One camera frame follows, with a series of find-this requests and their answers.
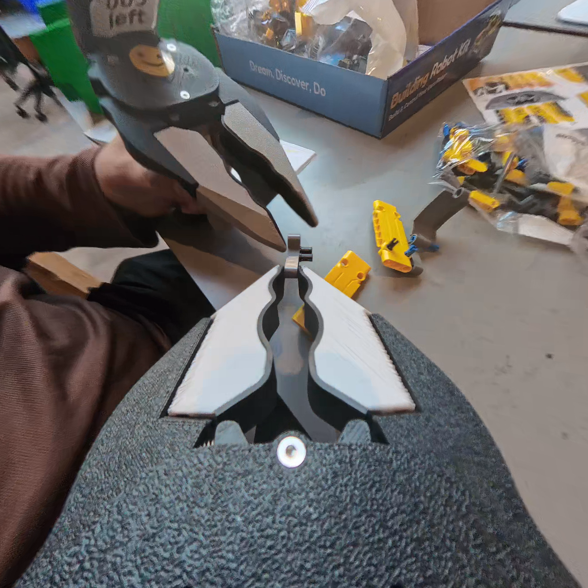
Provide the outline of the blue robot kit box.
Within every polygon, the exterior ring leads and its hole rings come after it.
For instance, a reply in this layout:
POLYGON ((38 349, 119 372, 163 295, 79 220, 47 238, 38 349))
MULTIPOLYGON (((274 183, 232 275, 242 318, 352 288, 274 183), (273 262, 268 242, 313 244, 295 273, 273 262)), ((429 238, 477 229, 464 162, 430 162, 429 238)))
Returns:
POLYGON ((212 32, 222 68, 236 82, 382 139, 490 53, 514 4, 494 1, 386 80, 212 32))

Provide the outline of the bag of yellow bricks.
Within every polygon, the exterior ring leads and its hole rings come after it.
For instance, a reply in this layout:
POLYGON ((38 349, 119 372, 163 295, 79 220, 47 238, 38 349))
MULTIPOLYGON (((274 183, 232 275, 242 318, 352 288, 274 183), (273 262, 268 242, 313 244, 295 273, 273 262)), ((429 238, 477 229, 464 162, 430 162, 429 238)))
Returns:
POLYGON ((444 125, 432 185, 498 231, 587 256, 587 129, 444 125))

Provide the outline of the yellow grey brick assembly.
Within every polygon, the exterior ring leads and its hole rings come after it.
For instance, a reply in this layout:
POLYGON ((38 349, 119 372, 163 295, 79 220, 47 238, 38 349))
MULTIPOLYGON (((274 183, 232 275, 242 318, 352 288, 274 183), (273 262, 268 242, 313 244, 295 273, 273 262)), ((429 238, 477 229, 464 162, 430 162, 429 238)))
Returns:
POLYGON ((420 275, 423 269, 415 261, 416 254, 439 250, 438 230, 468 204, 469 196, 470 191, 464 187, 439 193, 415 217, 411 233, 405 230, 395 206, 374 201, 372 224, 382 265, 397 273, 420 275))

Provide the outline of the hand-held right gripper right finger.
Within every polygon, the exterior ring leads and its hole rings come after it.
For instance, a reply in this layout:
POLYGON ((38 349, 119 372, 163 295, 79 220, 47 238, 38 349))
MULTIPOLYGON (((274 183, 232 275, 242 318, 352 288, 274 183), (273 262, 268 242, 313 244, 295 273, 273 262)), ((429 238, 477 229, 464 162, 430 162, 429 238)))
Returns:
POLYGON ((308 354, 308 398, 321 420, 342 430, 351 420, 413 413, 416 402, 371 313, 314 271, 300 267, 308 354))

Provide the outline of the person's left forearm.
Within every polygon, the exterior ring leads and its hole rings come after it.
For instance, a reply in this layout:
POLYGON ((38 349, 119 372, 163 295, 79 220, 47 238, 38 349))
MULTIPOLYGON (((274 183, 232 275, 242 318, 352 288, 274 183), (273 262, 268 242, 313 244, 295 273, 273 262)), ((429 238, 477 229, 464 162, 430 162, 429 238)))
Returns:
POLYGON ((37 252, 154 247, 155 222, 108 201, 94 146, 56 157, 1 155, 1 266, 21 270, 37 252))

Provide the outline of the grey bent beam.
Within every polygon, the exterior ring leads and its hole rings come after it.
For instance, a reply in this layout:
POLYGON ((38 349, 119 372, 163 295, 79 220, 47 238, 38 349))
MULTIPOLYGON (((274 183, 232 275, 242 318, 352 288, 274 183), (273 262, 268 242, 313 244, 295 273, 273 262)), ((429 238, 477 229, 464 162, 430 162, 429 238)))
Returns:
POLYGON ((312 283, 305 274, 305 268, 302 266, 303 262, 299 261, 300 248, 309 247, 303 246, 301 240, 299 234, 291 233, 288 235, 285 261, 276 282, 276 292, 280 298, 283 298, 286 281, 296 281, 300 302, 296 307, 295 316, 303 312, 308 291, 312 286, 312 283))

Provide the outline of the heap of clear part bags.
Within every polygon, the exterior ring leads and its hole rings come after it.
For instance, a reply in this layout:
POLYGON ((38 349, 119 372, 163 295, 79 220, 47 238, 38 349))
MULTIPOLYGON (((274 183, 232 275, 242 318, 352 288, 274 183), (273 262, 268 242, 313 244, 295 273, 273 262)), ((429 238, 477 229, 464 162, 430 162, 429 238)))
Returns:
POLYGON ((419 48, 417 1, 211 1, 228 37, 387 79, 419 48))

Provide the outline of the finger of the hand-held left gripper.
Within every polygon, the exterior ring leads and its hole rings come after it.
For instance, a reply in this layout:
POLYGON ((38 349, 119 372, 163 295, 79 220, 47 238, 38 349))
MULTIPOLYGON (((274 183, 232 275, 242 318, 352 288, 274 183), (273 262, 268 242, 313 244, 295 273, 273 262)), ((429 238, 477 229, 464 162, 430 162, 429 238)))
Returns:
POLYGON ((264 211, 280 196, 308 226, 318 218, 280 143, 240 102, 225 106, 215 145, 264 211))
POLYGON ((204 136, 173 126, 154 136, 196 181, 196 195, 210 219, 235 227, 276 251, 286 251, 284 239, 268 211, 254 202, 204 136))

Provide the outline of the black office chair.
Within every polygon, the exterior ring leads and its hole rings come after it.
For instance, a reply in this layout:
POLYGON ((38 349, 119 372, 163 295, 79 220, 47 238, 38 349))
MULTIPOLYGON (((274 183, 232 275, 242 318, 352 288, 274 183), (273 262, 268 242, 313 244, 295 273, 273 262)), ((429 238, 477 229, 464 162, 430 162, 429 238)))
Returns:
POLYGON ((33 100, 35 118, 42 123, 48 122, 48 117, 42 108, 44 98, 52 100, 58 107, 64 109, 55 93, 55 85, 48 70, 27 59, 3 27, 1 27, 1 79, 18 93, 18 98, 13 106, 17 115, 22 119, 30 118, 29 112, 25 109, 25 104, 29 99, 33 100), (24 89, 20 88, 15 80, 21 65, 31 74, 31 79, 24 89))

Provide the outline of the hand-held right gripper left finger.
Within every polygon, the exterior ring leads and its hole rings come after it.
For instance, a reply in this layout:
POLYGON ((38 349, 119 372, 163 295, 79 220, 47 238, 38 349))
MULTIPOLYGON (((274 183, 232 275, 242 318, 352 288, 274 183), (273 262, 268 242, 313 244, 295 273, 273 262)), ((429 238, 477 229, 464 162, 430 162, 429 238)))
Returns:
POLYGON ((277 329, 282 267, 274 266, 211 317, 168 405, 169 417, 231 420, 250 430, 275 408, 269 339, 277 329))

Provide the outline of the yellow panel brick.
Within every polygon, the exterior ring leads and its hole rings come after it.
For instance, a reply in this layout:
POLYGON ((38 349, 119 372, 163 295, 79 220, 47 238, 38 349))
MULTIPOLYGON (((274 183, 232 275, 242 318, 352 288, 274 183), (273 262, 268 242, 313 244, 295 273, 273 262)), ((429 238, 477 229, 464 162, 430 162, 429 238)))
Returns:
POLYGON ((367 279, 370 271, 371 266, 354 251, 349 250, 327 272, 323 280, 352 299, 367 279))

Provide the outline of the person's black trousers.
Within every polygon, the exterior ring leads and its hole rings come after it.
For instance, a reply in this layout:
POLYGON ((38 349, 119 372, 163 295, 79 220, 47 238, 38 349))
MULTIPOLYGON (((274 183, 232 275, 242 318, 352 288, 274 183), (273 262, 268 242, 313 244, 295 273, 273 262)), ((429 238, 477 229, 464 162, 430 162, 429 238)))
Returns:
POLYGON ((122 261, 111 282, 91 289, 87 301, 157 326, 173 345, 215 312, 170 249, 122 261))

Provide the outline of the grey desk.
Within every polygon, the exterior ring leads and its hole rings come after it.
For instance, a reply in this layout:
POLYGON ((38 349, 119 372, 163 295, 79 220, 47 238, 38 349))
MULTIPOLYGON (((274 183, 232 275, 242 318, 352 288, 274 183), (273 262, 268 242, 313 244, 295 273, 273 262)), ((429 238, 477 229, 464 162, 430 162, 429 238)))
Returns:
POLYGON ((443 123, 481 122, 463 84, 440 94, 378 140, 253 91, 283 139, 316 152, 300 179, 316 229, 278 199, 284 233, 313 247, 327 273, 351 249, 371 265, 357 294, 431 358, 464 393, 503 453, 540 530, 587 587, 587 270, 565 247, 497 231, 461 210, 400 277, 379 261, 376 199, 410 229, 437 191, 429 182, 443 123))

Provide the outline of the yellow grey sticker sheet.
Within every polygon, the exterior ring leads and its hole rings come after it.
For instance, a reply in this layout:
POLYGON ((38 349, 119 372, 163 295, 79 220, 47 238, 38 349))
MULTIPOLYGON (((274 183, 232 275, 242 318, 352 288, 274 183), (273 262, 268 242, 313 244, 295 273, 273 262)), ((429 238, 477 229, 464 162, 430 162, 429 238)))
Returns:
POLYGON ((465 79, 486 123, 587 128, 587 63, 465 79))

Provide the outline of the person's left hand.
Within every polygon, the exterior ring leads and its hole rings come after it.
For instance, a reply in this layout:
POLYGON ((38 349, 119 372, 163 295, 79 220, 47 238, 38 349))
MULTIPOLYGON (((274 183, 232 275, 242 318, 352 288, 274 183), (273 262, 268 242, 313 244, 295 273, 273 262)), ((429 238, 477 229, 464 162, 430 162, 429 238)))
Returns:
POLYGON ((175 210, 188 215, 205 214, 197 199, 177 181, 132 158, 119 135, 100 147, 93 168, 107 200, 142 217, 163 217, 175 210))

